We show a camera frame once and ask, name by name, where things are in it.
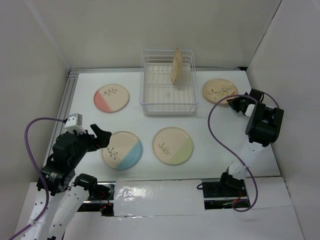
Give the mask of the floral cream plate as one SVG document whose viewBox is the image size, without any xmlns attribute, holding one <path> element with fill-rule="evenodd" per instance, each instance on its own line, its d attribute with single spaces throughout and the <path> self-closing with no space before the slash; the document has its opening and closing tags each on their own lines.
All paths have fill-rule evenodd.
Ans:
<svg viewBox="0 0 320 240">
<path fill-rule="evenodd" d="M 175 82 L 180 77 L 183 68 L 183 57 L 182 52 L 179 48 L 177 48 L 174 52 L 172 68 L 171 68 L 171 83 L 175 84 Z"/>
<path fill-rule="evenodd" d="M 223 78 L 210 79 L 202 88 L 202 95 L 212 104 L 216 104 L 226 96 L 236 95 L 237 93 L 238 89 L 236 85 L 230 80 Z"/>
</svg>

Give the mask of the blue and cream plate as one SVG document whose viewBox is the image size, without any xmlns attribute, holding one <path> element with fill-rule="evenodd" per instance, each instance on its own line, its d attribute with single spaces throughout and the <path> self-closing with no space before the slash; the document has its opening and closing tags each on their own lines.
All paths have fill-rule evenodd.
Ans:
<svg viewBox="0 0 320 240">
<path fill-rule="evenodd" d="M 118 131 L 111 135 L 108 147 L 101 149 L 103 162 L 114 170 L 127 170 L 141 158 L 143 145 L 132 132 Z"/>
</svg>

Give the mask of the green and cream plate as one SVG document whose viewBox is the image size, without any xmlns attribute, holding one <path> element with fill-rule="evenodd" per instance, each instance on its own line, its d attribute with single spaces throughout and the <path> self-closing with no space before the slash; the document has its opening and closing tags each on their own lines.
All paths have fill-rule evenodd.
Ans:
<svg viewBox="0 0 320 240">
<path fill-rule="evenodd" d="M 190 135 L 178 127 L 166 127 L 158 131 L 152 140 L 155 157 L 162 163 L 178 166 L 191 157 L 194 142 Z"/>
</svg>

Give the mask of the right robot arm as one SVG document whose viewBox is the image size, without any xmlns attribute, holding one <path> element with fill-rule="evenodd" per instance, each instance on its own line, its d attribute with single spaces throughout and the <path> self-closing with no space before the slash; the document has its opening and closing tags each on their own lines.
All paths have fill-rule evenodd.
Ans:
<svg viewBox="0 0 320 240">
<path fill-rule="evenodd" d="M 284 110 L 270 107 L 263 103 L 265 92 L 251 89 L 250 93 L 228 99 L 228 105 L 237 113 L 241 112 L 249 118 L 245 134 L 248 137 L 234 161 L 222 173 L 218 190 L 223 196 L 230 196 L 235 190 L 241 190 L 250 167 L 259 153 L 274 143 L 281 131 Z"/>
</svg>

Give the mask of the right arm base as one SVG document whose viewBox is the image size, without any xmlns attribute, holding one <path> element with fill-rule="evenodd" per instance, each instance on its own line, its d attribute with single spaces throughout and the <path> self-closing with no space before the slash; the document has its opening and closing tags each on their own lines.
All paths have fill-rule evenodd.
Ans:
<svg viewBox="0 0 320 240">
<path fill-rule="evenodd" d="M 196 189 L 203 193 L 205 210 L 231 209 L 233 203 L 236 209 L 251 206 L 244 183 L 240 189 L 234 189 L 219 181 L 203 181 Z"/>
</svg>

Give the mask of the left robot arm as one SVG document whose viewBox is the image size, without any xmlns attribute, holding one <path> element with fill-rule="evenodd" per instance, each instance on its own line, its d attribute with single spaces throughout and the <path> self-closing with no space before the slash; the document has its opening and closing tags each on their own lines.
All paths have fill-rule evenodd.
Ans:
<svg viewBox="0 0 320 240">
<path fill-rule="evenodd" d="M 92 124 L 93 134 L 82 127 L 72 127 L 56 138 L 41 179 L 24 240 L 59 240 L 82 203 L 99 193 L 96 177 L 75 169 L 86 153 L 106 148 L 111 132 Z"/>
</svg>

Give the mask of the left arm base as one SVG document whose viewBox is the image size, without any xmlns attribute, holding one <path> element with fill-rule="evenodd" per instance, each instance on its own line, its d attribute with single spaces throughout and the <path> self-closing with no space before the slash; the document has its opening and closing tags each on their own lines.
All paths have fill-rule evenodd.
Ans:
<svg viewBox="0 0 320 240">
<path fill-rule="evenodd" d="M 103 217 L 114 216 L 115 182 L 98 182 L 93 195 L 79 207 L 81 213 L 99 213 Z"/>
</svg>

